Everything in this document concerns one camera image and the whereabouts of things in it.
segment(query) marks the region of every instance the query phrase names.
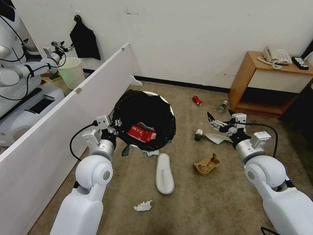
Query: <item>plastic bottle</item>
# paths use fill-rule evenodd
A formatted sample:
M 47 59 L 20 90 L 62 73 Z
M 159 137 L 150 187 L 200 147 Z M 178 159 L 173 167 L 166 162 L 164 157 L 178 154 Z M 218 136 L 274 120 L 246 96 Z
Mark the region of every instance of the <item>plastic bottle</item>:
M 200 141 L 203 135 L 203 130 L 197 129 L 195 133 L 195 141 Z
M 221 103 L 221 104 L 219 105 L 219 107 L 217 108 L 217 111 L 218 111 L 219 113 L 225 112 L 226 106 L 227 106 L 227 101 L 223 101 L 223 103 Z

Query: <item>soda can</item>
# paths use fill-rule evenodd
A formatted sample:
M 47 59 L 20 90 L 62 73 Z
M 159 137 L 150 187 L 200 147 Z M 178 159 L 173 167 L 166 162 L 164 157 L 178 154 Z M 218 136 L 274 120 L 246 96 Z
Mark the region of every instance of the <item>soda can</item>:
M 197 106 L 203 105 L 203 102 L 199 99 L 198 96 L 193 96 L 192 101 L 195 102 L 197 104 Z

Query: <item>carpet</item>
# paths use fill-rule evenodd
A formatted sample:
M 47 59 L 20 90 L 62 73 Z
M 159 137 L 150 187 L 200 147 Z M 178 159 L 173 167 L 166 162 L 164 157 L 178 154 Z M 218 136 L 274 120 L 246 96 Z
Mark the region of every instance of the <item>carpet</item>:
M 226 93 L 194 88 L 143 82 L 143 87 L 131 89 L 151 91 L 163 96 L 172 106 L 176 117 L 176 135 L 171 144 L 160 152 L 170 156 L 175 189 L 170 195 L 158 192 L 155 185 L 157 156 L 148 157 L 131 147 L 130 154 L 121 156 L 126 146 L 120 139 L 113 159 L 113 179 L 103 197 L 104 211 L 98 235 L 117 234 L 261 234 L 260 227 L 273 229 L 267 218 L 262 200 L 245 177 L 243 165 L 232 144 L 216 145 L 206 137 L 194 140 L 200 128 L 204 133 L 218 133 L 208 125 L 207 111 L 215 119 L 229 120 L 228 112 L 218 114 L 216 108 L 228 99 Z M 191 100 L 197 95 L 203 106 Z M 285 167 L 294 185 L 313 199 L 312 150 L 297 129 L 279 120 L 248 115 L 247 122 L 266 123 L 279 134 L 276 157 Z M 272 155 L 274 133 L 266 127 L 246 126 L 249 135 L 267 131 L 273 138 L 266 146 Z M 221 165 L 208 175 L 200 176 L 193 164 L 216 153 Z M 71 171 L 50 201 L 29 235 L 49 234 L 61 202 L 72 190 L 75 169 Z M 153 200 L 152 209 L 136 212 L 133 207 Z

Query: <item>red snack bag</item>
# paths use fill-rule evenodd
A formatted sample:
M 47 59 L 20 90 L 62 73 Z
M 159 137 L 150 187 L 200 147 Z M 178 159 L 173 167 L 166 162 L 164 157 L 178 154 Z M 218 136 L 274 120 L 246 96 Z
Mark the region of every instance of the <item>red snack bag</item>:
M 130 136 L 134 137 L 141 142 L 150 142 L 152 139 L 155 139 L 157 133 L 155 130 L 148 130 L 142 127 L 139 124 L 133 125 L 130 130 L 127 132 Z

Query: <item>black garbage bag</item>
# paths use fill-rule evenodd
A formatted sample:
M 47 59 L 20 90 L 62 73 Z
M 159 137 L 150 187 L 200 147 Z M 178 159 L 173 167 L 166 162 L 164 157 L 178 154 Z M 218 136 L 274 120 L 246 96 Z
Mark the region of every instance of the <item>black garbage bag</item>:
M 142 91 L 126 91 L 116 103 L 112 119 L 120 119 L 122 122 L 118 128 L 118 137 L 126 144 L 136 145 L 144 151 L 155 151 L 164 147 L 176 133 L 176 120 L 170 105 L 160 96 L 148 96 Z M 154 128 L 155 139 L 144 143 L 127 134 L 133 125 L 140 122 Z

